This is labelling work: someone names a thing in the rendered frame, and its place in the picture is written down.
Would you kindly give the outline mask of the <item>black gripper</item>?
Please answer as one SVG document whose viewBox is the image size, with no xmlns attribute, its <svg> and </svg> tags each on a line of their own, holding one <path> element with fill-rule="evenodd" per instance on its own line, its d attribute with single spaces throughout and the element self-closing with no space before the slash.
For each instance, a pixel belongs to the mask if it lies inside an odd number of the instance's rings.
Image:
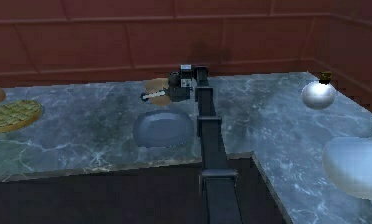
<svg viewBox="0 0 372 224">
<path fill-rule="evenodd" d="M 168 77 L 167 93 L 172 102 L 180 102 L 190 98 L 191 91 L 191 72 L 180 70 L 171 72 Z M 140 99 L 148 101 L 151 98 L 167 95 L 164 90 L 153 93 L 142 93 Z"/>
</svg>

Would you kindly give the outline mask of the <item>tan round plate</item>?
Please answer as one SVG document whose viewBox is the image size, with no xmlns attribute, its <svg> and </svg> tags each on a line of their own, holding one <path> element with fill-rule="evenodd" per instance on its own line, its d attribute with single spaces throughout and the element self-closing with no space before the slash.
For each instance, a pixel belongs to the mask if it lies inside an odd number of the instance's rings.
<svg viewBox="0 0 372 224">
<path fill-rule="evenodd" d="M 160 90 L 167 90 L 169 88 L 167 78 L 155 78 L 147 81 L 144 84 L 145 90 L 147 93 L 154 93 Z M 171 103 L 171 100 L 168 96 L 158 96 L 150 98 L 149 102 L 157 106 L 167 106 Z"/>
</svg>

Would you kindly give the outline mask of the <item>blue-grey oval bowl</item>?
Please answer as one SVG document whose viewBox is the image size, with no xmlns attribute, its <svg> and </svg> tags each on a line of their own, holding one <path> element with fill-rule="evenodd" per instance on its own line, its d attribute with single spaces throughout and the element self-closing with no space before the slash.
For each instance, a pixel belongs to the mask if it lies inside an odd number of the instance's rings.
<svg viewBox="0 0 372 224">
<path fill-rule="evenodd" d="M 180 110 L 155 110 L 139 115 L 133 126 L 137 146 L 146 148 L 176 147 L 194 138 L 190 116 Z"/>
</svg>

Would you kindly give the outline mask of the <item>dark counter with marble top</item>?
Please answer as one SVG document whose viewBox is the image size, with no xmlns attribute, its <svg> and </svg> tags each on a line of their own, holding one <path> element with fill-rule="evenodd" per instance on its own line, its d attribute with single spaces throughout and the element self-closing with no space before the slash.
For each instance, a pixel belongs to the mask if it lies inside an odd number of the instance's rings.
<svg viewBox="0 0 372 224">
<path fill-rule="evenodd" d="M 372 224 L 372 201 L 337 189 L 321 162 L 335 137 L 369 137 L 372 113 L 346 96 L 314 111 L 306 73 L 211 80 L 244 224 Z M 17 87 L 42 117 L 0 134 L 0 224 L 203 224 L 197 141 L 136 145 L 151 110 L 139 82 Z"/>
</svg>

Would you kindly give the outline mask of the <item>yellow-green lattice pie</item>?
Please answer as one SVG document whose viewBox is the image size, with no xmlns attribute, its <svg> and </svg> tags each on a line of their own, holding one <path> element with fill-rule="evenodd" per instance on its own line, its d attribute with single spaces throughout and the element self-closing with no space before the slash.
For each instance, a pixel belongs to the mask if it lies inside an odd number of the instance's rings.
<svg viewBox="0 0 372 224">
<path fill-rule="evenodd" d="M 35 100 L 17 100 L 0 106 L 0 133 L 11 132 L 37 121 L 43 106 Z"/>
</svg>

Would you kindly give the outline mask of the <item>silver round pot dark lid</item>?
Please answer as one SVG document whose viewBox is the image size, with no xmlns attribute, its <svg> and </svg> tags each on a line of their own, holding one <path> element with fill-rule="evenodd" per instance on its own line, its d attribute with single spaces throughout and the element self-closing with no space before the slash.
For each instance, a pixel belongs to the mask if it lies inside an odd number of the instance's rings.
<svg viewBox="0 0 372 224">
<path fill-rule="evenodd" d="M 301 99 L 306 107 L 312 110 L 323 110 L 334 103 L 337 90 L 331 84 L 332 77 L 331 71 L 322 71 L 318 80 L 303 87 Z"/>
</svg>

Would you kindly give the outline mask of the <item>pale blue-white bowl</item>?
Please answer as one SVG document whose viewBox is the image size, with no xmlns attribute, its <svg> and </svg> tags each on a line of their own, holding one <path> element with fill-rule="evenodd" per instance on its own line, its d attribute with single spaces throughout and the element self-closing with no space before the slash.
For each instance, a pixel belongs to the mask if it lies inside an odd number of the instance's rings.
<svg viewBox="0 0 372 224">
<path fill-rule="evenodd" d="M 323 168 L 345 193 L 372 200 L 372 137 L 337 137 L 322 152 Z"/>
</svg>

